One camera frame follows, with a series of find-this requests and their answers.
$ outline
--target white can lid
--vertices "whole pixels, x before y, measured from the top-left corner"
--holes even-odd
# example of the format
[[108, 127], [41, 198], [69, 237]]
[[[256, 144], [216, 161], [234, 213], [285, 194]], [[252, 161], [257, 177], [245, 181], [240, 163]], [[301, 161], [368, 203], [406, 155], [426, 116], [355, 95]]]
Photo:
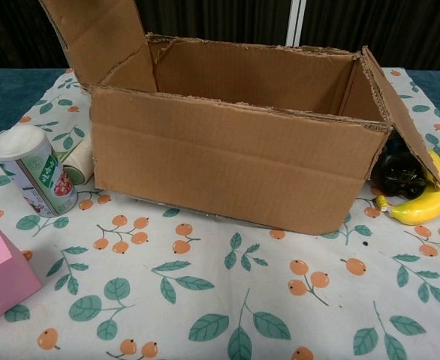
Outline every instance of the white can lid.
[[0, 133], [0, 161], [15, 161], [35, 152], [46, 139], [39, 127], [22, 124]]

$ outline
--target open cardboard box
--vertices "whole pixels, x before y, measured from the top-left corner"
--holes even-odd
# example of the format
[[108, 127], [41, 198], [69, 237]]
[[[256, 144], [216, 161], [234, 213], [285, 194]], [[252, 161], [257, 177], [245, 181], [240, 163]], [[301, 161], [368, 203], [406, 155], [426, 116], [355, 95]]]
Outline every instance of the open cardboard box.
[[145, 35], [134, 0], [41, 0], [92, 93], [99, 188], [322, 234], [396, 131], [440, 183], [372, 53]]

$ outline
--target table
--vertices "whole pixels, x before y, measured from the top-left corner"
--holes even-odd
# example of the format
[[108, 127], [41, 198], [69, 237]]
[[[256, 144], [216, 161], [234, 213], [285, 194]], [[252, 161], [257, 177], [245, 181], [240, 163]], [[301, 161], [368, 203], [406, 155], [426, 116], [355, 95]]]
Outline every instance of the table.
[[[384, 72], [440, 154], [440, 112]], [[20, 123], [66, 152], [89, 96], [67, 70]], [[0, 170], [0, 229], [44, 285], [0, 317], [0, 359], [440, 359], [440, 217], [403, 226], [366, 184], [338, 232], [310, 236], [77, 189], [40, 218]]]

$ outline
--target paper towel roll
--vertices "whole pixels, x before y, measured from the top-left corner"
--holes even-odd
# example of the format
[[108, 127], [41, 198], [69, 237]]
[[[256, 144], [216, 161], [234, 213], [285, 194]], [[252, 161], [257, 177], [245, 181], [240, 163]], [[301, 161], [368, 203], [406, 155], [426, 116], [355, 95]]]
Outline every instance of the paper towel roll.
[[75, 185], [86, 184], [93, 175], [92, 138], [86, 135], [82, 142], [63, 161], [63, 167]]

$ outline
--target tin can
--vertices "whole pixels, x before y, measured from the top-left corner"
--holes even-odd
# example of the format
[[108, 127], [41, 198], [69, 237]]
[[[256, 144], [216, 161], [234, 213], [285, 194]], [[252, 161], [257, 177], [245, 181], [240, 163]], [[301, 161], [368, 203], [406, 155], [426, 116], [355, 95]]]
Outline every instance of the tin can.
[[64, 214], [77, 192], [39, 127], [22, 124], [0, 133], [0, 167], [40, 215]]

